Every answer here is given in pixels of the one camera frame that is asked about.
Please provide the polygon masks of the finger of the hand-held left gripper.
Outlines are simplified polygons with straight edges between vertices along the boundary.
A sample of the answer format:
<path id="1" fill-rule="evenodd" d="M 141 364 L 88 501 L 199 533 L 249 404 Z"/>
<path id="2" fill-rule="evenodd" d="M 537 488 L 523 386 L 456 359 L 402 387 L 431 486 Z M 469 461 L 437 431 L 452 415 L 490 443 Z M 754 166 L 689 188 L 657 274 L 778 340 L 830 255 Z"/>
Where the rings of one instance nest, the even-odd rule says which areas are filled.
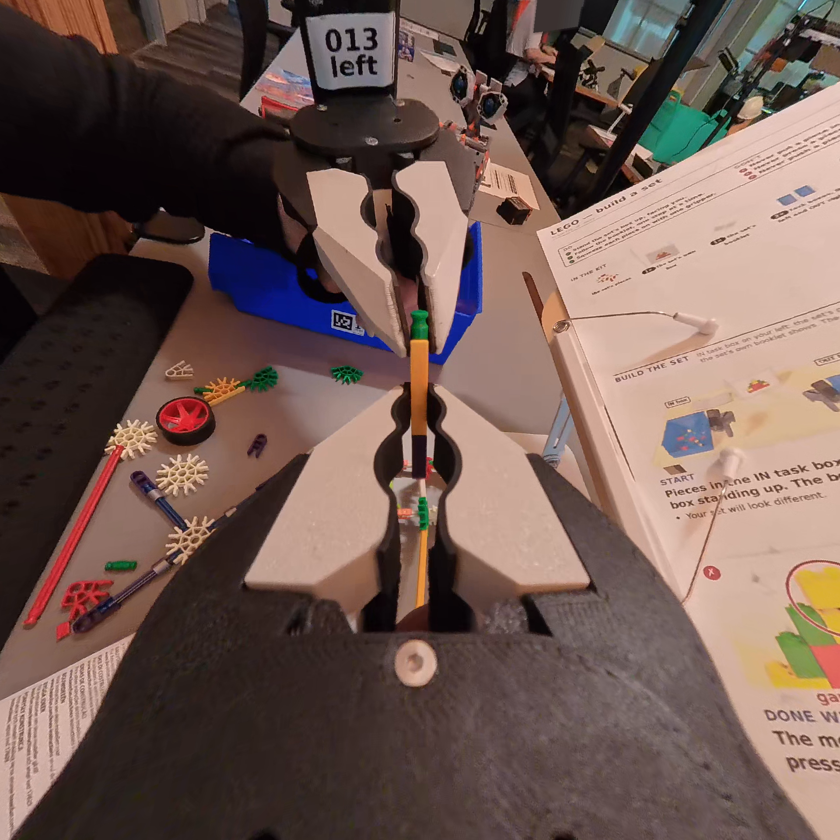
<path id="1" fill-rule="evenodd" d="M 394 270 L 364 209 L 373 198 L 369 181 L 341 169 L 310 171 L 308 189 L 316 216 L 313 241 L 321 263 L 364 323 L 366 332 L 395 355 L 406 356 L 406 317 Z"/>
<path id="2" fill-rule="evenodd" d="M 441 354 L 455 319 L 468 218 L 444 162 L 416 161 L 396 172 L 392 183 L 413 210 L 409 235 L 421 250 L 429 349 Z"/>

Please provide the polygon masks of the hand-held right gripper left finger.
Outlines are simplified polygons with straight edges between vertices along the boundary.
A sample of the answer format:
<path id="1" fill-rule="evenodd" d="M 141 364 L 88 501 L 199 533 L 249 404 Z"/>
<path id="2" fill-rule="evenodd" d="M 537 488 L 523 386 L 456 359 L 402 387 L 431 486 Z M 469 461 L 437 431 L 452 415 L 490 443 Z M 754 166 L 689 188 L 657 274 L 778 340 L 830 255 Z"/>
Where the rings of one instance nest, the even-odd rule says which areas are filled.
<path id="1" fill-rule="evenodd" d="M 401 540 L 392 482 L 403 471 L 408 386 L 398 385 L 306 458 L 245 575 L 251 590 L 293 592 L 396 625 Z"/>

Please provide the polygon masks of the colourful construction toy model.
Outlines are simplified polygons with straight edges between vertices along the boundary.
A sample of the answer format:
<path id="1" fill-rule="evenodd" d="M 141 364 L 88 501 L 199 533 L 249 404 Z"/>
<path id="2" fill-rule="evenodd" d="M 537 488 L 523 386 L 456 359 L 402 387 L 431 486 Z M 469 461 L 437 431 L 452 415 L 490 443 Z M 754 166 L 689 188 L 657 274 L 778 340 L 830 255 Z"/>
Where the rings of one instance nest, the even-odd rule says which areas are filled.
<path id="1" fill-rule="evenodd" d="M 427 601 L 427 562 L 437 516 L 437 508 L 429 498 L 427 486 L 433 472 L 432 462 L 428 459 L 425 477 L 417 477 L 413 463 L 405 459 L 390 484 L 396 501 L 400 539 L 399 620 Z"/>

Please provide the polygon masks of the person's left hand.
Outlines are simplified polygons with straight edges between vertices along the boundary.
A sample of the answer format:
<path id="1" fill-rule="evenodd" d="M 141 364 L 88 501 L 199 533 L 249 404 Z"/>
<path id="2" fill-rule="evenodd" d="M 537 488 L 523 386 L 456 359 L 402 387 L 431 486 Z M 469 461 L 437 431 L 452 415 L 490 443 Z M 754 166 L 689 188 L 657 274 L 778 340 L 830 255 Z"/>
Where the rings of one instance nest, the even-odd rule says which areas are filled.
<path id="1" fill-rule="evenodd" d="M 296 269 L 297 283 L 303 294 L 322 303 L 347 301 L 340 286 L 326 270 L 316 244 L 313 232 L 302 222 L 294 206 L 279 193 L 276 200 L 279 219 L 279 252 Z"/>

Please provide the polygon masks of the white paper sheet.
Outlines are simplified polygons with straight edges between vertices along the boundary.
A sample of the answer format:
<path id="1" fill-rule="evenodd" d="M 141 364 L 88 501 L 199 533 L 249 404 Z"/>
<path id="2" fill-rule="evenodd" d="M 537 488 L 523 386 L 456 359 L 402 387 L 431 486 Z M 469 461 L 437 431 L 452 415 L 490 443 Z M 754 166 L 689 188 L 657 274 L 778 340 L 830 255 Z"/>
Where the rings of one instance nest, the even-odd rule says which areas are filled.
<path id="1" fill-rule="evenodd" d="M 528 174 L 514 171 L 492 161 L 486 163 L 481 174 L 478 192 L 500 200 L 520 198 L 532 210 L 539 210 L 539 202 Z"/>

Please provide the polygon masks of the blue plastic bin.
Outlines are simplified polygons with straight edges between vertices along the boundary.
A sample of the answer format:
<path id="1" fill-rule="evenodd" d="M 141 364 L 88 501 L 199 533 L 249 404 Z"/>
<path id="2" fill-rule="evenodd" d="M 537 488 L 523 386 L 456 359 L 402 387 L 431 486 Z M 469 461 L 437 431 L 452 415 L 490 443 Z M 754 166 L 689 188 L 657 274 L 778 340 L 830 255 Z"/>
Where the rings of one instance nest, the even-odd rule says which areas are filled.
<path id="1" fill-rule="evenodd" d="M 453 325 L 444 349 L 430 354 L 433 364 L 446 363 L 483 310 L 480 222 L 469 226 L 468 236 L 472 252 L 461 271 Z M 301 287 L 299 276 L 300 271 L 293 263 L 273 251 L 255 247 L 247 240 L 211 234 L 208 261 L 211 286 L 227 294 L 240 312 L 388 351 L 380 339 L 363 329 L 350 303 L 310 298 Z"/>

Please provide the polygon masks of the small white robot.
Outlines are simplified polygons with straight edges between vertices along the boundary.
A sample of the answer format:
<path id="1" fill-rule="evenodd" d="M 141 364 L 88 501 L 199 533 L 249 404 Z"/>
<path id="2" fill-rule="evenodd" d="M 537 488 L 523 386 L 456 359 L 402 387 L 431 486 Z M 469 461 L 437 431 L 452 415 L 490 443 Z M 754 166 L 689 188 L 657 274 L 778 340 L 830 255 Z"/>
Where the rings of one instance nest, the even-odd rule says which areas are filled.
<path id="1" fill-rule="evenodd" d="M 458 104 L 464 125 L 455 128 L 464 143 L 477 150 L 486 150 L 488 140 L 483 140 L 482 127 L 493 128 L 508 107 L 508 98 L 501 82 L 481 72 L 474 72 L 460 65 L 449 84 L 451 98 Z"/>

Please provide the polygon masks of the white document stand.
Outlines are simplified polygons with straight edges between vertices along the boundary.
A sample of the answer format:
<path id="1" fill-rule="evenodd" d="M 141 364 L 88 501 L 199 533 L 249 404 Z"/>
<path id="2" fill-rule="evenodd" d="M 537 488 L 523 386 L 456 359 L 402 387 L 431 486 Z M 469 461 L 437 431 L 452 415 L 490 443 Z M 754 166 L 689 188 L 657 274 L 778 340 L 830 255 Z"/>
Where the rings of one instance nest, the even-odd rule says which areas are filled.
<path id="1" fill-rule="evenodd" d="M 569 424 L 574 426 L 588 475 L 591 500 L 653 563 L 673 592 L 678 590 L 675 573 L 639 495 L 627 459 L 621 450 L 592 369 L 558 291 L 542 299 L 536 281 L 521 273 L 534 311 L 549 345 L 562 386 Z"/>

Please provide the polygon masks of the yellow toy connector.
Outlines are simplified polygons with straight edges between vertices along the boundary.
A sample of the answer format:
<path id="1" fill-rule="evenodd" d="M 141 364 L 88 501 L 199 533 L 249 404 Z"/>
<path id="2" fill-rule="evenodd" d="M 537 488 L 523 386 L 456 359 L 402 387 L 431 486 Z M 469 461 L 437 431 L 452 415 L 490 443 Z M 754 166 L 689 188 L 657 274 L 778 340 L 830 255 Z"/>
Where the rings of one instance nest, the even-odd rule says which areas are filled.
<path id="1" fill-rule="evenodd" d="M 193 388 L 193 393 L 204 400 L 207 405 L 214 406 L 246 391 L 246 383 L 236 379 L 221 377 L 203 386 Z"/>

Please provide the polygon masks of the purple connector right edge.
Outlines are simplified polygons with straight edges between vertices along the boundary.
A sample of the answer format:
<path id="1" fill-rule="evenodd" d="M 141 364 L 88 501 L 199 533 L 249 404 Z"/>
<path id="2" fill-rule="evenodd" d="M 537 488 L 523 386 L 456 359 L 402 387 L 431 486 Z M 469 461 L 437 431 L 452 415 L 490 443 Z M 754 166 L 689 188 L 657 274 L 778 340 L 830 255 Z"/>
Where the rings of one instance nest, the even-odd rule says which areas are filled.
<path id="1" fill-rule="evenodd" d="M 186 520 L 173 508 L 165 494 L 142 470 L 135 470 L 130 479 L 146 500 L 161 510 L 173 526 L 182 532 L 188 529 Z"/>

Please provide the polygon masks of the blue toy rod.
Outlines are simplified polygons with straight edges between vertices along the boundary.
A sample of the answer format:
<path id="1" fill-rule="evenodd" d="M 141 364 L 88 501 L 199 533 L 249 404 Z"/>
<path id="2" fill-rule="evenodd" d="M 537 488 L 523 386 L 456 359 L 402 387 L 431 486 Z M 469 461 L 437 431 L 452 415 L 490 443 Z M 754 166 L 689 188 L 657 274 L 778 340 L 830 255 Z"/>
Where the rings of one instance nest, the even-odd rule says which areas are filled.
<path id="1" fill-rule="evenodd" d="M 240 502 L 238 505 L 228 508 L 219 518 L 216 518 L 215 520 L 217 522 L 217 525 L 210 537 L 213 534 L 215 534 L 219 529 L 221 529 L 223 523 L 231 517 L 233 517 L 235 513 L 243 506 L 244 502 Z M 170 563 L 165 558 L 164 552 L 164 554 L 157 561 L 155 561 L 146 572 L 143 572 L 137 579 L 135 579 L 126 587 L 121 589 L 117 594 L 109 595 L 109 597 L 105 601 L 99 603 L 96 606 L 93 606 L 92 609 L 90 609 L 86 614 L 80 616 L 72 624 L 70 635 L 78 636 L 90 632 L 93 628 L 97 627 L 106 619 L 108 619 L 112 614 L 122 609 L 123 604 L 126 603 L 128 600 L 132 599 L 135 595 L 152 585 L 152 583 L 164 578 L 166 575 L 168 575 L 168 573 L 183 567 L 184 564 L 175 565 L 173 563 Z"/>

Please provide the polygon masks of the long red toy rod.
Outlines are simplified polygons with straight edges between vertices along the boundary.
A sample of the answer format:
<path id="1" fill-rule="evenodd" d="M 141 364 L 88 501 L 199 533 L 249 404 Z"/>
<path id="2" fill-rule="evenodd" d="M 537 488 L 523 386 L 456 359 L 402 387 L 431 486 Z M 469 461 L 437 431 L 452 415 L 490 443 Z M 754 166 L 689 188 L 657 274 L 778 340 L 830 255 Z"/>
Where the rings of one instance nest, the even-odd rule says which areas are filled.
<path id="1" fill-rule="evenodd" d="M 52 598 L 60 579 L 67 570 L 67 566 L 77 550 L 81 538 L 88 528 L 88 525 L 95 514 L 98 505 L 109 486 L 109 483 L 121 463 L 124 446 L 117 444 L 111 452 L 108 460 L 103 467 L 99 478 L 91 490 L 88 498 L 85 500 L 80 513 L 73 523 L 69 536 L 61 547 L 55 562 L 51 566 L 49 573 L 42 584 L 37 596 L 31 605 L 26 618 L 23 621 L 23 628 L 29 629 L 34 627 L 42 617 L 50 599 Z"/>

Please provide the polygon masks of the red toy connector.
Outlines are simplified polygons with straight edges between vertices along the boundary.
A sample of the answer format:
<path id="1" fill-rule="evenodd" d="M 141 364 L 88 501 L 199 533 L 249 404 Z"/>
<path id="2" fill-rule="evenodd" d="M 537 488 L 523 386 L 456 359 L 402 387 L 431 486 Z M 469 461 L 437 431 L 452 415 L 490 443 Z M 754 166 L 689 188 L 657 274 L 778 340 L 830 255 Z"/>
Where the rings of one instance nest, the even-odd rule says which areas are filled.
<path id="1" fill-rule="evenodd" d="M 80 616 L 109 597 L 112 583 L 112 580 L 93 580 L 68 585 L 60 600 L 60 610 L 66 613 L 66 621 L 56 627 L 57 642 L 71 634 L 71 626 Z"/>

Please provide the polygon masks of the black pole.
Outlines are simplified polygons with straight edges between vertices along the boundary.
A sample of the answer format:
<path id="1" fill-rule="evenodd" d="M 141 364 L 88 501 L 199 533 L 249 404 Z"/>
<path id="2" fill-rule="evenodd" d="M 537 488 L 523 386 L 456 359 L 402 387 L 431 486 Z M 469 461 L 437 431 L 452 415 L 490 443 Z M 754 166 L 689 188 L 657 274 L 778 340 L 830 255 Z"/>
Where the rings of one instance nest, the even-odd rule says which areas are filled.
<path id="1" fill-rule="evenodd" d="M 681 19 L 673 42 L 660 60 L 656 72 L 650 77 L 643 95 L 633 106 L 623 130 L 598 166 L 590 189 L 581 199 L 581 208 L 591 207 L 606 197 L 627 157 L 634 152 L 642 134 L 667 99 L 724 5 L 724 1 L 689 3 L 688 15 Z"/>

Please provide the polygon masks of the black perforated panel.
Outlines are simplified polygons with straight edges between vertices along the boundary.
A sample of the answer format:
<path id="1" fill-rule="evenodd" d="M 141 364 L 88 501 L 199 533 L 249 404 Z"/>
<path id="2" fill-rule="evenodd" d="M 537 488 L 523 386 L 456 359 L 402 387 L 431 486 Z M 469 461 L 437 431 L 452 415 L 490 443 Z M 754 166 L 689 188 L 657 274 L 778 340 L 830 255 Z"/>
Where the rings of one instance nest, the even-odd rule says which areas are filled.
<path id="1" fill-rule="evenodd" d="M 172 262 L 100 255 L 3 361 L 2 644 L 192 287 Z"/>

